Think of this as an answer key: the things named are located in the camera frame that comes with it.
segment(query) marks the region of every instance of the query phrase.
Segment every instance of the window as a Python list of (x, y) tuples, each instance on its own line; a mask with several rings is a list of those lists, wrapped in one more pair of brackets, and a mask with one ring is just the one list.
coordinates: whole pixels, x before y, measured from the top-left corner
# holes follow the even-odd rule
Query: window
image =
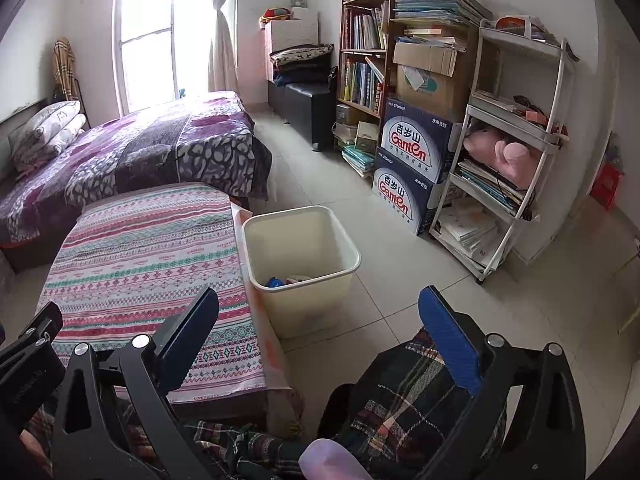
[[(228, 0), (223, 8), (230, 30), (235, 6)], [(214, 20), (211, 0), (116, 0), (114, 68), (123, 114), (207, 92)]]

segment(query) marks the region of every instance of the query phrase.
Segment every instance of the black leather ottoman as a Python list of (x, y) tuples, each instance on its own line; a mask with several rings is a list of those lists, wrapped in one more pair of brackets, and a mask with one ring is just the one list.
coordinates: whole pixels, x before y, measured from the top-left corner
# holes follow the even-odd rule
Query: black leather ottoman
[(291, 83), (278, 87), (269, 81), (269, 106), (311, 143), (315, 152), (334, 145), (335, 92), (326, 83)]

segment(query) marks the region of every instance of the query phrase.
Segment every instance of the white curtain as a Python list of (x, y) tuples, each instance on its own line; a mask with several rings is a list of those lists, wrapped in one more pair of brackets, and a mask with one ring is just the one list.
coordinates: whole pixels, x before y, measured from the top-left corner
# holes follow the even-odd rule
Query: white curtain
[(222, 13), (222, 6), (226, 0), (211, 0), (211, 2), (216, 12), (216, 26), (213, 30), (209, 54), (209, 91), (238, 91), (234, 48), (229, 33), (229, 24)]

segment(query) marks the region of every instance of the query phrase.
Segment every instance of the blue box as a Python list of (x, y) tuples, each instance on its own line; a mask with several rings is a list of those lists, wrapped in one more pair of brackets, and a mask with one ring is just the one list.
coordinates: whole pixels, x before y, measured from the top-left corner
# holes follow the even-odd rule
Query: blue box
[(447, 179), (460, 138), (452, 123), (398, 99), (386, 101), (382, 147), (434, 184)]
[(445, 183), (434, 184), (384, 148), (376, 152), (373, 191), (414, 234), (431, 225)]

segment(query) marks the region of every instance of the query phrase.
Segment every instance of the purple bedspread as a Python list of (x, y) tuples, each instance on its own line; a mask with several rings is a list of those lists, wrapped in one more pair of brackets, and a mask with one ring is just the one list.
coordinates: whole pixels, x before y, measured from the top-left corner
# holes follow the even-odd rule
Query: purple bedspread
[(165, 184), (203, 182), (267, 198), (271, 152), (234, 92), (214, 92), (93, 128), (0, 202), (0, 246), (70, 230), (82, 208)]

